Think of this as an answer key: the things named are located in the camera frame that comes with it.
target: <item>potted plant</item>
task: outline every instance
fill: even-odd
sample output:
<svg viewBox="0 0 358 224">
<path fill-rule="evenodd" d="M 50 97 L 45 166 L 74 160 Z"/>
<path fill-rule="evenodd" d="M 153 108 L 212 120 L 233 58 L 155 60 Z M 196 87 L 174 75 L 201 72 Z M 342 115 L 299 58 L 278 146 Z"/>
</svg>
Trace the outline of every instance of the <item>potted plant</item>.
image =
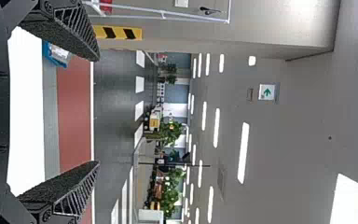
<svg viewBox="0 0 358 224">
<path fill-rule="evenodd" d="M 166 147 L 169 144 L 174 144 L 175 141 L 183 132 L 183 125 L 177 121 L 172 123 L 161 122 L 158 133 L 146 133 L 147 140 L 161 141 L 161 147 Z"/>
</svg>

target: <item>ceiling light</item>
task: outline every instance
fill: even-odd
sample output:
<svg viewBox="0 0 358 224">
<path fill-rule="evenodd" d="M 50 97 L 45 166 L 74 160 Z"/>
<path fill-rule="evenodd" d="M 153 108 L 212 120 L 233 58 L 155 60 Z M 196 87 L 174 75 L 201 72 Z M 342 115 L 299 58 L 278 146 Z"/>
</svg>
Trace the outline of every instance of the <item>ceiling light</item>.
<svg viewBox="0 0 358 224">
<path fill-rule="evenodd" d="M 249 124 L 242 124 L 242 136 L 241 136 L 241 148 L 240 148 L 240 162 L 238 164 L 238 180 L 243 184 L 245 180 L 245 169 L 246 169 L 246 156 L 248 152 L 248 141 L 249 141 Z"/>
<path fill-rule="evenodd" d="M 194 217 L 194 223 L 200 224 L 200 209 L 199 208 L 196 209 L 196 216 Z"/>
<path fill-rule="evenodd" d="M 249 56 L 249 66 L 255 66 L 255 63 L 256 63 L 256 57 Z"/>
<path fill-rule="evenodd" d="M 191 141 L 193 141 L 193 134 L 188 137 L 188 152 L 191 152 Z"/>
<path fill-rule="evenodd" d="M 202 54 L 199 54 L 199 77 L 201 77 L 201 69 L 202 69 Z"/>
<path fill-rule="evenodd" d="M 206 67 L 205 67 L 205 76 L 209 76 L 209 69 L 211 64 L 211 54 L 206 54 Z"/>
<path fill-rule="evenodd" d="M 194 95 L 191 95 L 191 114 L 194 113 Z"/>
<path fill-rule="evenodd" d="M 213 146 L 217 147 L 219 140 L 219 126 L 220 126 L 220 109 L 217 108 L 214 114 L 214 132 L 213 132 Z"/>
<path fill-rule="evenodd" d="M 206 125 L 206 109 L 207 109 L 207 103 L 204 102 L 202 107 L 202 130 L 205 131 L 205 125 Z"/>
<path fill-rule="evenodd" d="M 193 158 L 191 158 L 191 160 L 193 161 L 193 166 L 196 165 L 196 151 L 197 151 L 197 146 L 196 144 L 194 144 L 193 146 Z"/>
<path fill-rule="evenodd" d="M 225 70 L 225 55 L 220 54 L 219 73 L 223 73 L 224 70 Z"/>
<path fill-rule="evenodd" d="M 187 167 L 187 177 L 186 177 L 186 183 L 190 184 L 190 167 Z"/>
<path fill-rule="evenodd" d="M 338 175 L 330 224 L 358 224 L 358 183 Z"/>
<path fill-rule="evenodd" d="M 199 188 L 201 188 L 201 186 L 202 186 L 202 165 L 203 165 L 203 162 L 200 161 L 200 167 L 199 167 Z"/>
<path fill-rule="evenodd" d="M 196 78 L 197 74 L 197 59 L 195 58 L 193 61 L 193 78 Z"/>
<path fill-rule="evenodd" d="M 213 187 L 209 187 L 209 201 L 208 201 L 208 223 L 212 222 L 212 211 L 213 211 L 213 197 L 214 190 Z"/>
<path fill-rule="evenodd" d="M 190 185 L 190 205 L 193 205 L 193 197 L 194 197 L 194 184 Z"/>
</svg>

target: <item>railing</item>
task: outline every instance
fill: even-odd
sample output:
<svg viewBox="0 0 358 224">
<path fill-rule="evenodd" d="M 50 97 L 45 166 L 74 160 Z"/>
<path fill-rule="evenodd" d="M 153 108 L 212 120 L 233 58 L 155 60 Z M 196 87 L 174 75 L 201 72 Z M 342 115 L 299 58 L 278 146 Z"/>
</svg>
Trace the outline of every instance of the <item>railing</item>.
<svg viewBox="0 0 358 224">
<path fill-rule="evenodd" d="M 91 1 L 83 1 L 83 4 L 93 7 L 98 13 L 98 15 L 89 15 L 89 17 L 162 20 L 162 21 L 222 22 L 225 24 L 230 24 L 230 20 L 231 20 L 231 0 L 228 0 L 227 19 L 211 18 L 211 17 L 199 16 L 199 15 L 193 15 L 193 14 L 187 14 L 187 13 L 181 13 L 181 12 L 172 12 L 172 11 L 146 8 L 146 7 L 130 7 L 130 6 L 98 3 L 98 2 L 91 2 Z M 105 15 L 103 12 L 101 12 L 101 10 L 98 9 L 98 6 L 121 8 L 121 9 L 134 10 L 134 11 L 151 12 L 151 13 L 160 14 L 160 16 Z"/>
</svg>

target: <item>floor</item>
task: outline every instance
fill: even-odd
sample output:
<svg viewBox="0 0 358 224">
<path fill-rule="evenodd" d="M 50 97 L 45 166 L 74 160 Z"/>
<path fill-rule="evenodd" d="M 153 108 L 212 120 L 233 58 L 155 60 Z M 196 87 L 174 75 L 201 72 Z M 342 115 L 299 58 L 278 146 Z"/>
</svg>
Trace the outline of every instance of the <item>floor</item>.
<svg viewBox="0 0 358 224">
<path fill-rule="evenodd" d="M 143 130 L 142 119 L 134 119 L 135 105 L 144 101 L 147 107 L 155 100 L 152 92 L 156 89 L 156 72 L 147 57 L 145 68 L 138 65 L 135 51 L 102 50 L 101 60 L 94 64 L 94 153 L 95 160 L 101 162 L 101 184 L 95 189 L 95 223 L 111 223 L 114 219 L 116 223 L 131 224 L 126 208 L 129 193 L 122 193 L 130 191 L 134 133 L 140 130 L 142 136 Z M 136 77 L 145 78 L 142 92 L 135 93 Z"/>
<path fill-rule="evenodd" d="M 186 197 L 193 203 L 185 223 L 208 223 L 210 187 L 212 223 L 329 223 L 337 175 L 358 183 L 358 1 L 342 1 L 332 53 L 292 62 L 258 58 L 253 67 L 247 58 L 226 55 L 223 73 L 219 55 L 213 54 L 208 77 L 205 54 L 202 58 L 202 76 L 191 80 L 190 133 L 197 163 L 213 167 L 203 169 L 200 188 L 199 170 L 192 169 L 194 192 L 188 190 Z M 280 84 L 276 103 L 257 100 L 262 83 Z M 252 101 L 249 89 L 254 89 Z M 205 131 L 203 102 L 208 103 Z M 242 184 L 237 175 L 244 122 L 250 132 Z"/>
</svg>

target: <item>green plant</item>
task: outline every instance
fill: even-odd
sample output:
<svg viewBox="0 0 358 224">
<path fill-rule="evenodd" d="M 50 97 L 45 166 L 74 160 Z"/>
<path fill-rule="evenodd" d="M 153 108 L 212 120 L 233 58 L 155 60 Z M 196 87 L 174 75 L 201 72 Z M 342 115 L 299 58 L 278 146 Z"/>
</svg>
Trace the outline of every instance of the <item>green plant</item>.
<svg viewBox="0 0 358 224">
<path fill-rule="evenodd" d="M 166 77 L 166 81 L 168 82 L 168 84 L 170 85 L 174 85 L 177 81 L 177 76 L 175 75 L 169 75 Z"/>
<path fill-rule="evenodd" d="M 173 123 L 161 123 L 159 127 L 160 140 L 165 147 L 169 144 L 174 144 L 183 131 L 183 125 L 177 121 Z"/>
<path fill-rule="evenodd" d="M 165 179 L 164 190 L 162 191 L 161 210 L 164 211 L 165 217 L 171 217 L 176 211 L 174 204 L 179 200 L 179 192 L 176 189 L 180 179 L 186 175 L 181 169 L 171 169 Z"/>
</svg>

